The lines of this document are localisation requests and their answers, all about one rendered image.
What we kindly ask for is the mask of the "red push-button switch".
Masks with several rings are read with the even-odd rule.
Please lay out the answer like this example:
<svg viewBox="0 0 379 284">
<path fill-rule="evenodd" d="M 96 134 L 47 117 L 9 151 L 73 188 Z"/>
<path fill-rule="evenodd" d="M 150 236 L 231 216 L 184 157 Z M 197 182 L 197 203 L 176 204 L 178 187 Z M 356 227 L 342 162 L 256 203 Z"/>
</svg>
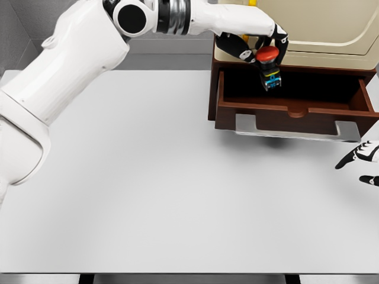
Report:
<svg viewBox="0 0 379 284">
<path fill-rule="evenodd" d="M 261 82 L 266 91 L 281 86 L 280 69 L 276 64 L 279 49 L 274 46 L 261 47 L 255 54 L 259 63 Z"/>
</svg>

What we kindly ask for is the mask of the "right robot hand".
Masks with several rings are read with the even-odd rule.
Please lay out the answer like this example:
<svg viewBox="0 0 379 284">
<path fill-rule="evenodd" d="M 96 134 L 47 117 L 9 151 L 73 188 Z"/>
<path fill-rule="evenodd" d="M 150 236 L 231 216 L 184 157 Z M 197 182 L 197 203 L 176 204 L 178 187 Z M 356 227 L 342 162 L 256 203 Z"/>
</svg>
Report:
<svg viewBox="0 0 379 284">
<path fill-rule="evenodd" d="M 335 169 L 341 169 L 346 164 L 354 162 L 356 160 L 379 163 L 379 140 L 369 140 L 356 146 L 349 153 L 343 156 L 343 158 L 340 159 L 340 161 L 335 166 Z M 359 181 L 379 187 L 379 175 L 362 175 L 359 177 Z"/>
</svg>

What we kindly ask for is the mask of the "brown wooden drawer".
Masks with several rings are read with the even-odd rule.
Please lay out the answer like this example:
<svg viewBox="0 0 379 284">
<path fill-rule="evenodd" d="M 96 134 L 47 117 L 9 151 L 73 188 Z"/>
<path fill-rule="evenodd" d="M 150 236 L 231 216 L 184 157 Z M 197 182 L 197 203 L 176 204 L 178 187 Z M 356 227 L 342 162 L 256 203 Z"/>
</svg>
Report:
<svg viewBox="0 0 379 284">
<path fill-rule="evenodd" d="M 282 85 L 266 91 L 254 70 L 220 72 L 215 127 L 235 130 L 238 114 L 254 115 L 259 130 L 336 134 L 336 121 L 354 122 L 364 135 L 377 121 L 367 83 L 374 72 L 281 72 Z"/>
</svg>

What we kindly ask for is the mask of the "brown and cream cabinet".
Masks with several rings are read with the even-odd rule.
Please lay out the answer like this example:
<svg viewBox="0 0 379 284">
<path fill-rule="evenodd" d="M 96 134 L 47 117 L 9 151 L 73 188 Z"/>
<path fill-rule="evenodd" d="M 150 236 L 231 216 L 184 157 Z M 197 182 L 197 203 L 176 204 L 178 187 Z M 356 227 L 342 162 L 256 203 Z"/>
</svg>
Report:
<svg viewBox="0 0 379 284">
<path fill-rule="evenodd" d="M 248 6 L 248 0 L 220 2 Z M 281 72 L 356 74 L 374 72 L 379 62 L 379 0 L 257 0 L 256 7 L 289 35 Z M 258 69 L 217 46 L 213 56 L 208 118 L 215 121 L 220 72 Z"/>
</svg>

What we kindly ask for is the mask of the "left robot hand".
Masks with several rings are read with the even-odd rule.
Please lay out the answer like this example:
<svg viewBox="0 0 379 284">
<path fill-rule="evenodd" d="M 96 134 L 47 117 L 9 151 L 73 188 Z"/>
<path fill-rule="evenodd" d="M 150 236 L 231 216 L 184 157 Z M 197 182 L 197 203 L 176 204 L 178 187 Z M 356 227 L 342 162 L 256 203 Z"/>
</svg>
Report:
<svg viewBox="0 0 379 284">
<path fill-rule="evenodd" d="M 240 37 L 257 36 L 255 50 L 275 41 L 279 50 L 275 63 L 280 65 L 288 47 L 288 34 L 269 15 L 257 7 L 235 4 L 217 4 L 219 19 L 216 21 L 216 46 L 225 53 L 245 62 L 256 64 L 249 45 Z"/>
</svg>

